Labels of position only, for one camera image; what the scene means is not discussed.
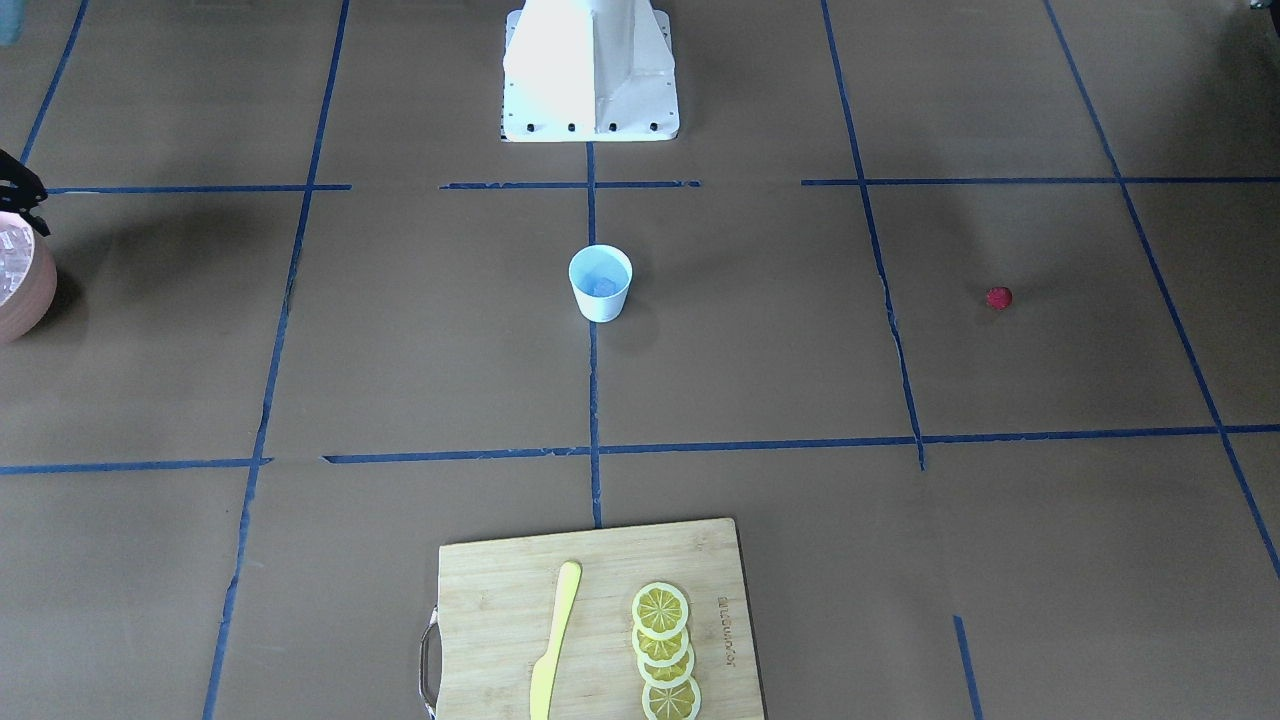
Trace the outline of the lemon slice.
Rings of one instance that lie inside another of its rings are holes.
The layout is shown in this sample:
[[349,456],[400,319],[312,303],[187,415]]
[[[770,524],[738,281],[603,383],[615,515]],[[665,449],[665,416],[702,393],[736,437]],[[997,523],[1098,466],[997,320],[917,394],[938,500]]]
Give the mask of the lemon slice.
[[681,629],[675,635],[655,638],[640,625],[632,625],[631,642],[637,660],[653,667],[672,667],[685,661],[690,652],[689,630]]
[[701,711],[701,688],[695,678],[672,687],[646,683],[643,688],[641,711],[649,720],[696,719]]
[[692,678],[696,666],[695,648],[689,646],[671,665],[655,665],[643,652],[636,656],[637,671],[646,685],[657,689],[672,689]]
[[686,629],[690,606],[686,594],[668,582],[650,582],[637,589],[631,603],[634,625],[648,638],[667,641]]

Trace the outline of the light blue plastic cup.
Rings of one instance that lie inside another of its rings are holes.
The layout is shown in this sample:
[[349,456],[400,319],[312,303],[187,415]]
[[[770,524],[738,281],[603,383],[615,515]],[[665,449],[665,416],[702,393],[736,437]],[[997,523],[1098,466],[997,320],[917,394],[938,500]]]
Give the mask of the light blue plastic cup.
[[632,263],[622,250],[604,243],[586,246],[571,258],[567,272],[585,319],[607,323],[622,313],[634,279]]

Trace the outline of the wooden cutting board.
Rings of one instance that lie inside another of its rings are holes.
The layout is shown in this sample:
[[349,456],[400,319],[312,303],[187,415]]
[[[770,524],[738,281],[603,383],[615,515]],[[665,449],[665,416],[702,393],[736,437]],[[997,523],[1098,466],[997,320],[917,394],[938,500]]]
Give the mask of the wooden cutting board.
[[445,544],[420,644],[430,719],[530,719],[561,564],[582,577],[549,719],[645,719],[631,603],[650,582],[687,597],[701,688],[696,719],[763,719],[739,532],[730,518]]

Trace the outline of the white pedestal column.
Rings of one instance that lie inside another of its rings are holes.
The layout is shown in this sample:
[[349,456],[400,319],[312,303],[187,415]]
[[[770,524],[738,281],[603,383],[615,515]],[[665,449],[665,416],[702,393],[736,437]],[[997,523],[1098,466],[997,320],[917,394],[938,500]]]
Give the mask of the white pedestal column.
[[500,138],[662,142],[681,118],[669,14],[649,1],[526,1],[506,17]]

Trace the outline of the yellow plastic knife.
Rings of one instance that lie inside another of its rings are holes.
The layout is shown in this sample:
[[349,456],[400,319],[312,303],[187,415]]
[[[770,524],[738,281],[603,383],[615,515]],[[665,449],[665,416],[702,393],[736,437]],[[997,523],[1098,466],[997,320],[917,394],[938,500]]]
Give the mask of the yellow plastic knife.
[[556,675],[581,577],[582,568],[579,562],[570,560],[561,564],[552,603],[547,647],[534,662],[530,676],[527,712],[530,719],[550,717]]

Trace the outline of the pink bowl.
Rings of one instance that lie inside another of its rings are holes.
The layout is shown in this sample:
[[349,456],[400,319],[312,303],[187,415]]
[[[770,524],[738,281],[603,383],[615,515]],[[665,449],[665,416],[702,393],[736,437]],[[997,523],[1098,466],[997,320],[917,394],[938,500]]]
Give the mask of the pink bowl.
[[[26,223],[18,215],[1,213],[1,229],[5,225],[19,224]],[[35,261],[29,274],[17,293],[1,304],[1,345],[8,345],[33,329],[49,311],[56,293],[58,269],[51,249],[44,237],[33,229],[32,232]]]

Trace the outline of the red strawberry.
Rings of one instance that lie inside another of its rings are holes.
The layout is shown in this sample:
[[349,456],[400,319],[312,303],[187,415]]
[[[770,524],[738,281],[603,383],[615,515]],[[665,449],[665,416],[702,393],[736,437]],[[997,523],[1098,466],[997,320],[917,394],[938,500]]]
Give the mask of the red strawberry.
[[1009,287],[996,286],[986,292],[986,306],[1001,313],[1012,306],[1014,295]]

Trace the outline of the clear ice cubes pile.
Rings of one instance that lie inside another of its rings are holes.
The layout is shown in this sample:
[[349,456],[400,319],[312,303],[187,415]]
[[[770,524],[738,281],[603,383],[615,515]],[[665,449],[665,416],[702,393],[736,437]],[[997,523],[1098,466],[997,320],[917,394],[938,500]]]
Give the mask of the clear ice cubes pile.
[[35,236],[26,224],[1,229],[1,304],[24,284],[35,261]]

